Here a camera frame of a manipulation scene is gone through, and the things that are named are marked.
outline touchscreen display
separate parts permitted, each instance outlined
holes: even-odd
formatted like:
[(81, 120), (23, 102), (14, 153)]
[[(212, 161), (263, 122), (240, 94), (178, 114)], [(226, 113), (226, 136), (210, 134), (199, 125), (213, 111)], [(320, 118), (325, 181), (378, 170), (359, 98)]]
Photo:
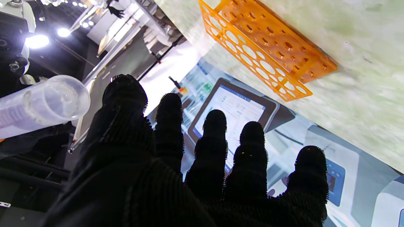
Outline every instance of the touchscreen display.
[(327, 173), (327, 183), (328, 183), (328, 188), (330, 189), (330, 191), (334, 192), (335, 177), (331, 176), (329, 173)]
[(202, 137), (203, 123), (208, 113), (213, 109), (219, 109), (226, 115), (226, 139), (229, 146), (226, 170), (230, 171), (233, 166), (234, 152), (240, 145), (240, 133), (244, 125), (250, 121), (258, 121), (264, 113), (265, 107), (224, 85), (220, 85), (192, 129), (198, 137)]

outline bright light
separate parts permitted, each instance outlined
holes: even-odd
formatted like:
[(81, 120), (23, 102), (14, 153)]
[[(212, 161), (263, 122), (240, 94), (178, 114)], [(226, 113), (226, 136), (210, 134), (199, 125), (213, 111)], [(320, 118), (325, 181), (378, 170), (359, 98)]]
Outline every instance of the bright light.
[(70, 35), (70, 31), (67, 28), (59, 28), (57, 30), (57, 34), (60, 37), (68, 37)]
[(48, 45), (49, 38), (44, 35), (36, 35), (26, 38), (25, 44), (31, 49), (38, 49)]

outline white surface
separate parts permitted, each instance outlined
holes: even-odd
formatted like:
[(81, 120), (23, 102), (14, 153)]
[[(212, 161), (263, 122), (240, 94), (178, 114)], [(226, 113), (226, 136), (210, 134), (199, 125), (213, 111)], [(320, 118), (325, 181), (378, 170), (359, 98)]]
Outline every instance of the white surface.
[(198, 63), (200, 58), (201, 56), (196, 49), (186, 41), (172, 48), (162, 59), (162, 63), (150, 70), (140, 81), (149, 99), (145, 116), (157, 107), (163, 95), (170, 93), (175, 88), (175, 85), (168, 77), (171, 76), (171, 78), (180, 82)]

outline white machine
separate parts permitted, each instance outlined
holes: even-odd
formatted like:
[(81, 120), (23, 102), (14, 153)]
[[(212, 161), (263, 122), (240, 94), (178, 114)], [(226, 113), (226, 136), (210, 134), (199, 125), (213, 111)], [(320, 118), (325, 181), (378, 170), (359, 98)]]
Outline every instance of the white machine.
[(328, 216), (340, 227), (358, 227), (352, 217), (359, 154), (351, 150), (341, 138), (324, 137), (325, 130), (312, 126), (307, 130), (304, 145), (316, 145), (324, 150), (327, 159), (327, 182), (330, 198), (327, 203)]
[(377, 196), (372, 227), (404, 227), (404, 175)]
[[(23, 71), (25, 73), (29, 67), (29, 48), (25, 43), (25, 38), (31, 36), (30, 34), (33, 34), (36, 28), (32, 8), (24, 0), (0, 0), (0, 15), (2, 22), (0, 48), (7, 49), (7, 53), (6, 51), (2, 52), (2, 60), (5, 58), (7, 58), (6, 61), (11, 60), (9, 62), (10, 69), (14, 71), (25, 67)], [(20, 34), (12, 34), (12, 29), (7, 29), (8, 26), (9, 28), (21, 26), (18, 29)]]

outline clear plastic cylinder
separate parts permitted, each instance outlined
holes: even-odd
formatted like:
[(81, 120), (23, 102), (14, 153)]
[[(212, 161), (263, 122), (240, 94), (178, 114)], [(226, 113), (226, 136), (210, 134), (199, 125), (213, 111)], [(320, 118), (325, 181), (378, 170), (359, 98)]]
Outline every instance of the clear plastic cylinder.
[(0, 98), (0, 139), (76, 120), (90, 95), (76, 78), (59, 75)]

